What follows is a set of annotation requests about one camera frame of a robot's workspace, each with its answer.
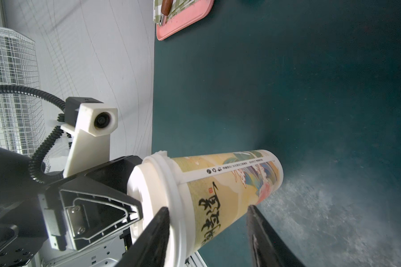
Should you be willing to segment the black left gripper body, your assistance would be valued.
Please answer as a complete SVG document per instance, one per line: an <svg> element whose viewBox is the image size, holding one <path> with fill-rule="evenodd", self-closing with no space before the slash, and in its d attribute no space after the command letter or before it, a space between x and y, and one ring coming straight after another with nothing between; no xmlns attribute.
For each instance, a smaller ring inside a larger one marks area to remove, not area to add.
<svg viewBox="0 0 401 267"><path fill-rule="evenodd" d="M30 177L28 157L0 148L0 267L29 263L49 242L39 203L41 192L52 188L102 194L114 189L127 195L129 176L140 163L138 156L121 157L68 178L40 184Z"/></svg>

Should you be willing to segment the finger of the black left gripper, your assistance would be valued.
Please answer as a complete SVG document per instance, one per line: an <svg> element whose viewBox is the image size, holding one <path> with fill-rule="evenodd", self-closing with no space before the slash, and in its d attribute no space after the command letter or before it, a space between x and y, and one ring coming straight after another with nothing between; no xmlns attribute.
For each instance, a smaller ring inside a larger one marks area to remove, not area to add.
<svg viewBox="0 0 401 267"><path fill-rule="evenodd" d="M114 189L49 188L39 203L51 248L59 251L86 250L143 218L140 201Z"/></svg>

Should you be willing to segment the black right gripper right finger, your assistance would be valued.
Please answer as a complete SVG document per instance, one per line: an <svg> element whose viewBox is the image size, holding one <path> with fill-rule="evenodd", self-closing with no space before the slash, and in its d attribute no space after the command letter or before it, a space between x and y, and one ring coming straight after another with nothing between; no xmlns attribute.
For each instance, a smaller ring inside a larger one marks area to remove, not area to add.
<svg viewBox="0 0 401 267"><path fill-rule="evenodd" d="M247 230L254 267L305 266L254 205L247 210Z"/></svg>

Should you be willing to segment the printed milk tea cup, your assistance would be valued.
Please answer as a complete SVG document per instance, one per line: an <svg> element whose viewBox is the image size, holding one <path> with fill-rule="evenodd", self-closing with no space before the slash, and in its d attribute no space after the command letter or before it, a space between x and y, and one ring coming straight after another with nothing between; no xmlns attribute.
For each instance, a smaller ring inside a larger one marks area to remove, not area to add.
<svg viewBox="0 0 401 267"><path fill-rule="evenodd" d="M172 159L191 254L258 205L282 184L278 158L267 150Z"/></svg>

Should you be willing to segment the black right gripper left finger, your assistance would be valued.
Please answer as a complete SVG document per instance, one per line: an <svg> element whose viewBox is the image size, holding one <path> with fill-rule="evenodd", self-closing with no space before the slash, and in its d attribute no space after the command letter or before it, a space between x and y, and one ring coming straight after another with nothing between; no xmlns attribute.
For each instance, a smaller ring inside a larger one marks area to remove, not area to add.
<svg viewBox="0 0 401 267"><path fill-rule="evenodd" d="M116 266L163 267L166 260L169 235L169 210L167 207L162 207Z"/></svg>

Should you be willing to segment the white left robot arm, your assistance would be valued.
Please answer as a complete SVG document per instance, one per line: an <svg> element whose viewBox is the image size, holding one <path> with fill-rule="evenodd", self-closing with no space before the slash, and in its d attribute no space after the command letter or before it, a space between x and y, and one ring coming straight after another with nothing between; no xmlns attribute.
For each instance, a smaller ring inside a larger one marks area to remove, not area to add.
<svg viewBox="0 0 401 267"><path fill-rule="evenodd" d="M165 153L111 160L73 144L62 175L35 182L0 148L0 267L179 267L194 253L193 201Z"/></svg>

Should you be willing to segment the white plastic cup lid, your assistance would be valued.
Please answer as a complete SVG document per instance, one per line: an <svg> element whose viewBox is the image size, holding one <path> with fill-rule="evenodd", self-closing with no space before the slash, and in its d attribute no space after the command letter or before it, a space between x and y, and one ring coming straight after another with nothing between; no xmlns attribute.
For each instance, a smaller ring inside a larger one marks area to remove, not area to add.
<svg viewBox="0 0 401 267"><path fill-rule="evenodd" d="M130 227L133 240L137 241L160 208L167 207L170 235L164 265L184 266L188 252L187 224L172 160L157 161L151 156L146 157L130 174L127 194L141 202L143 213L141 221Z"/></svg>

